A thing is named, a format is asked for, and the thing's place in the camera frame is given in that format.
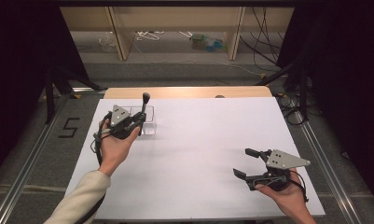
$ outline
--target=white table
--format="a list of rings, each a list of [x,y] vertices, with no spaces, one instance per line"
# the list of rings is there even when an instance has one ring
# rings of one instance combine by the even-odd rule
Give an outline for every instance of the white table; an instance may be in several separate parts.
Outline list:
[[[98,123],[113,105],[142,100],[104,99],[97,106],[66,193],[98,168],[90,150]],[[234,176],[266,172],[261,159],[244,154],[280,149],[299,156],[273,97],[151,99],[157,131],[134,142],[129,157],[113,174],[112,186],[96,219],[122,221],[237,220],[283,217],[276,204]],[[313,216],[325,211],[304,168]]]

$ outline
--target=sleeve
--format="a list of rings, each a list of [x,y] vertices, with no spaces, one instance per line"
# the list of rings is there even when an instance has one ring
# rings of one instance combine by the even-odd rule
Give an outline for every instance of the sleeve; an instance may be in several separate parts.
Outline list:
[[[62,199],[45,223],[76,223],[102,199],[110,186],[110,177],[100,171],[86,173],[76,189]]]

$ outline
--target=wooden edge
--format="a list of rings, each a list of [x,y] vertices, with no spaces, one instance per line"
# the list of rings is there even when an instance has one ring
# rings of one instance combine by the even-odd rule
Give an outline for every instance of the wooden edge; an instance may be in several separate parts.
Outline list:
[[[139,99],[142,98],[143,92],[148,92],[151,99],[272,97],[266,86],[221,86],[110,88],[105,92],[104,99]]]

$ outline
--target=floor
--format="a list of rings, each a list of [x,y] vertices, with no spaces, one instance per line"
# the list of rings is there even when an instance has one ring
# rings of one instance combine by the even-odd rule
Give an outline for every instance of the floor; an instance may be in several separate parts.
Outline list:
[[[103,48],[104,40],[111,34],[73,33],[73,38],[90,80],[105,87],[255,85],[262,76],[269,76],[279,70],[264,57],[254,54],[242,41],[236,60],[229,61],[225,49],[208,51],[197,48],[185,34],[154,33],[156,40],[142,36],[137,39],[136,36],[130,57],[123,62],[111,46]],[[223,39],[220,33],[204,35]],[[257,37],[258,34],[242,34],[242,39],[275,61],[276,56],[268,45],[256,44],[253,36]],[[284,34],[270,34],[270,43],[280,48],[282,36]],[[284,92],[285,79],[278,78],[269,85],[273,94]],[[78,82],[71,82],[71,85],[75,88],[85,87]],[[19,179],[26,161],[31,160],[30,173],[22,183],[21,192],[16,194],[18,200],[8,204],[10,213],[5,217],[7,223],[42,223],[50,216],[68,186],[79,155],[78,149],[85,140],[95,106],[101,98],[102,92],[91,91],[72,97],[59,96],[56,99],[59,115],[48,127],[45,125],[46,102],[43,94],[20,142],[0,169],[0,205],[7,205],[4,203],[7,195],[15,185],[15,180]],[[285,97],[278,97],[278,102],[284,115],[287,115],[298,104],[298,93],[286,92]],[[340,155],[343,151],[341,145],[326,123],[325,115],[316,106],[313,94],[309,95],[308,103],[309,121],[296,125],[300,122],[298,113],[291,113],[285,119],[300,156],[315,164],[307,169],[326,210],[326,215],[317,217],[316,221],[374,223],[374,197],[353,163]],[[74,133],[64,129],[66,122],[76,127]],[[37,155],[33,160],[32,152]],[[226,223],[242,221],[227,220]],[[292,222],[288,218],[279,218],[258,220],[257,223]]]

